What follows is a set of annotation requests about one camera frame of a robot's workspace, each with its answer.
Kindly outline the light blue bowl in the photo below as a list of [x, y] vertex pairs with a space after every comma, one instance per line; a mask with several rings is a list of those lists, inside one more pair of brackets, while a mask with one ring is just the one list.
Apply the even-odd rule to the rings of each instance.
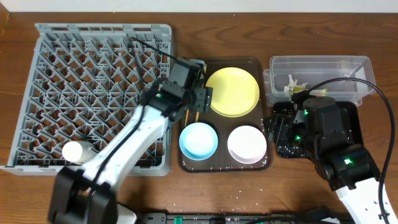
[[183, 155], [194, 161], [210, 158], [218, 147], [216, 131], [206, 123], [192, 123], [183, 128], [178, 140]]

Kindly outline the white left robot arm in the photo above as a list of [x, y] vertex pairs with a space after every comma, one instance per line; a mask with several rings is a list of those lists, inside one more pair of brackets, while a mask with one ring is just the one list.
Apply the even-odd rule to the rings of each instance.
[[74, 170], [57, 174], [50, 223], [136, 223], [137, 215], [117, 201], [125, 178], [143, 153], [180, 120], [186, 110], [207, 112], [212, 89], [205, 87], [202, 60], [176, 58], [167, 78], [144, 91], [141, 105], [108, 145]]

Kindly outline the white bowl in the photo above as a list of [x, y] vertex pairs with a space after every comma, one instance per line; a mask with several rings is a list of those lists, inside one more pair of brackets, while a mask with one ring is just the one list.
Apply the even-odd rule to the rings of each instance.
[[257, 128], [239, 126], [230, 133], [227, 148], [234, 160], [242, 164], [254, 164], [265, 156], [267, 141]]

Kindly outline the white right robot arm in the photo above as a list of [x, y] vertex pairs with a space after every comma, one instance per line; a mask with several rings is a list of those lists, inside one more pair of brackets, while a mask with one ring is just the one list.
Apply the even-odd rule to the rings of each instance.
[[354, 103], [316, 96], [278, 102], [266, 124], [278, 156], [310, 160], [355, 223], [397, 223]]

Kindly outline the green vegetable scrap wrapper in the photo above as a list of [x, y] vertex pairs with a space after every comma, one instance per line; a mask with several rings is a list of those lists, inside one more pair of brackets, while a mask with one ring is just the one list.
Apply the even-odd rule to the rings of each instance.
[[[292, 88], [292, 93], [298, 93], [304, 90], [305, 90], [304, 88]], [[312, 90], [310, 91], [309, 94], [313, 96], [325, 96], [327, 94], [327, 89], [324, 88], [324, 89]]]

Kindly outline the white paper napkin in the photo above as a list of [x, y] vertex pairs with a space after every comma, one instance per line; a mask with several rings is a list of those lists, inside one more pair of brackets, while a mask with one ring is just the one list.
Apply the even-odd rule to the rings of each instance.
[[292, 78], [292, 75], [289, 74], [289, 84], [284, 86], [284, 94], [287, 97], [290, 97], [293, 93], [297, 93], [306, 89], [307, 83], [298, 84], [297, 80]]

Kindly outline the white cup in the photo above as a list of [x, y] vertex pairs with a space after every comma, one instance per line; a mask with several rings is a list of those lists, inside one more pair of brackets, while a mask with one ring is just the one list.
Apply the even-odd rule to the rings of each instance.
[[84, 164], [95, 157], [94, 145], [88, 141], [70, 141], [62, 148], [62, 156], [68, 162]]

